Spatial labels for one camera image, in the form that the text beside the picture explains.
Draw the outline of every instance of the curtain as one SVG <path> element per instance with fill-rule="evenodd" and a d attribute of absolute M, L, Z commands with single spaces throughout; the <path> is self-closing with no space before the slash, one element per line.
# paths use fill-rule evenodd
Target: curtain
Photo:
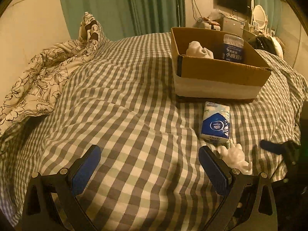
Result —
<path fill-rule="evenodd" d="M 78 22 L 85 11 L 101 23 L 110 40 L 169 32 L 184 26 L 184 0 L 61 0 L 72 39 L 78 36 Z"/>
<path fill-rule="evenodd" d="M 269 30 L 275 30 L 279 35 L 279 24 L 281 20 L 281 1 L 280 0 L 254 0 L 255 5 L 261 5 L 267 14 Z"/>

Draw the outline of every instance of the blue and white packaging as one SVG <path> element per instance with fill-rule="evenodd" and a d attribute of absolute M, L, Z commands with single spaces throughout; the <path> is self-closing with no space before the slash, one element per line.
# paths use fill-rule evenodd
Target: blue and white packaging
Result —
<path fill-rule="evenodd" d="M 230 107 L 206 102 L 204 107 L 201 137 L 204 140 L 225 143 L 229 140 Z"/>

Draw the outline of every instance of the blue label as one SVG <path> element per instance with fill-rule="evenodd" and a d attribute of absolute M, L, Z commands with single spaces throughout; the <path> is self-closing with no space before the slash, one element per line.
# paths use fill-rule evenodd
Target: blue label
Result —
<path fill-rule="evenodd" d="M 201 133 L 229 139 L 230 123 L 221 114 L 215 113 L 202 123 Z"/>
<path fill-rule="evenodd" d="M 222 59 L 225 61 L 242 62 L 243 49 L 237 46 L 224 43 Z"/>

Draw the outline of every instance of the container of floss picks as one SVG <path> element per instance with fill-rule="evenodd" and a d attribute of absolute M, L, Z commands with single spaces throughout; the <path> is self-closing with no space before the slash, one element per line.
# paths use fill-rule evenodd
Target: container of floss picks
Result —
<path fill-rule="evenodd" d="M 214 143 L 229 140 L 230 107 L 206 102 L 204 107 L 201 138 Z"/>
<path fill-rule="evenodd" d="M 243 59 L 244 40 L 233 35 L 224 35 L 222 59 L 241 63 Z"/>

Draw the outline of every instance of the vinda logo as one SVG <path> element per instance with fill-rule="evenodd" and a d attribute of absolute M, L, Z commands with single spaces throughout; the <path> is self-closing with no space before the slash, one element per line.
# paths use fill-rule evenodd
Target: vinda logo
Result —
<path fill-rule="evenodd" d="M 210 128 L 215 131 L 222 130 L 224 128 L 224 123 L 222 121 L 211 122 Z"/>

